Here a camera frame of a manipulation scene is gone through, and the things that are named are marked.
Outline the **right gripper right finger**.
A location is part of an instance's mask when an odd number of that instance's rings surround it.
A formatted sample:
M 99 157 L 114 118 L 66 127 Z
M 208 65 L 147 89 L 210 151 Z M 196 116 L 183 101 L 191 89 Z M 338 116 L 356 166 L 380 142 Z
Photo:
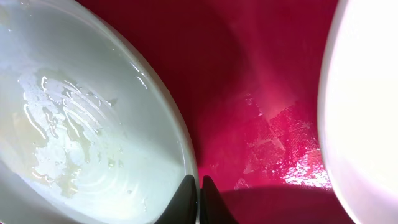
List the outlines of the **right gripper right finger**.
M 202 179 L 200 224 L 238 224 L 210 176 Z

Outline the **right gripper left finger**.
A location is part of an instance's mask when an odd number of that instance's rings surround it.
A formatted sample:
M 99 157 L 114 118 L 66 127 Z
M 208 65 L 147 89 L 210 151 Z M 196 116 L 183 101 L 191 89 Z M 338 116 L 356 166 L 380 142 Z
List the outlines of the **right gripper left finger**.
M 155 224 L 195 224 L 198 208 L 195 178 L 186 175 Z

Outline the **pale green plate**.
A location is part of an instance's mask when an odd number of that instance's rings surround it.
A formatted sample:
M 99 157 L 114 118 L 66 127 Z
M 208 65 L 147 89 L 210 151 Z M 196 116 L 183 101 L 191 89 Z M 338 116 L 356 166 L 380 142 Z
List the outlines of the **pale green plate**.
M 179 110 L 121 34 L 76 1 L 1 2 L 2 223 L 155 223 L 186 175 L 198 198 Z

